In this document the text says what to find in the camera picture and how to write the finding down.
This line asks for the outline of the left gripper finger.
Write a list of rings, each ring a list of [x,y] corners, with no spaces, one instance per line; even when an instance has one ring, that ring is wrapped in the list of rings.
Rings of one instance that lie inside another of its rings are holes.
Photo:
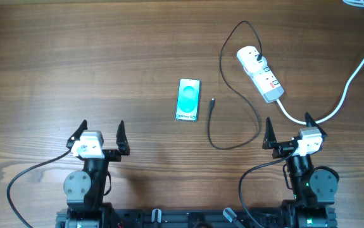
[[[120,122],[117,129],[116,145],[118,146],[118,150],[121,153],[121,155],[130,154],[130,146],[125,133],[125,123],[123,120]]]
[[[68,138],[66,142],[66,147],[71,149],[75,144],[75,141],[80,139],[81,134],[83,131],[87,130],[87,120],[83,120],[78,129]]]

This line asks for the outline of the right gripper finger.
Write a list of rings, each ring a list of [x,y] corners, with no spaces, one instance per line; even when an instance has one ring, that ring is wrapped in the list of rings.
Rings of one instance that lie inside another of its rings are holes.
[[[277,139],[275,137],[275,133],[273,130],[273,125],[270,120],[270,117],[266,119],[266,128],[265,128],[265,136],[263,139],[262,148],[263,149],[272,149],[277,147]]]
[[[317,127],[318,130],[320,131],[322,137],[327,137],[327,133],[316,123],[316,121],[314,121],[314,119],[311,117],[311,115],[306,112],[304,114],[305,117],[305,122],[306,122],[306,126],[307,127]]]

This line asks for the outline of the white power strip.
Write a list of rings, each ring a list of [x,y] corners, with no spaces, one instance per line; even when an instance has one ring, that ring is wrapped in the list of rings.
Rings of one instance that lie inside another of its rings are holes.
[[[236,56],[266,103],[274,102],[283,95],[284,89],[268,66],[266,58],[262,56],[258,60],[260,52],[254,46],[241,48]]]

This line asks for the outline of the blue Galaxy S25 smartphone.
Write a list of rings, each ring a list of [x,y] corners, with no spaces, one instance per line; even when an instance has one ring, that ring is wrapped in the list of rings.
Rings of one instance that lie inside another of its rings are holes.
[[[198,119],[201,81],[180,79],[175,119],[195,122]]]

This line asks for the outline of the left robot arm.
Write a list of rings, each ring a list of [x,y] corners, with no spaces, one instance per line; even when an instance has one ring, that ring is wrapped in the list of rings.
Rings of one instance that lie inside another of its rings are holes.
[[[104,149],[101,131],[89,130],[84,120],[67,140],[73,156],[84,162],[83,169],[70,173],[63,184],[68,209],[56,215],[56,227],[123,227],[111,203],[103,201],[110,193],[106,181],[111,179],[109,163],[120,162],[130,154],[125,124],[120,122],[116,133],[117,149]]]

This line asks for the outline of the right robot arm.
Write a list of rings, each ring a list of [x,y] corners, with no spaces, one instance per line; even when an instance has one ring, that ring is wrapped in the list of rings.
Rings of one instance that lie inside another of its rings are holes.
[[[271,120],[266,120],[263,149],[272,149],[272,157],[283,158],[284,178],[294,199],[285,199],[277,208],[259,213],[263,227],[337,227],[335,203],[339,174],[326,166],[314,167],[311,155],[322,149],[327,133],[305,114],[306,127],[290,141],[278,142]]]

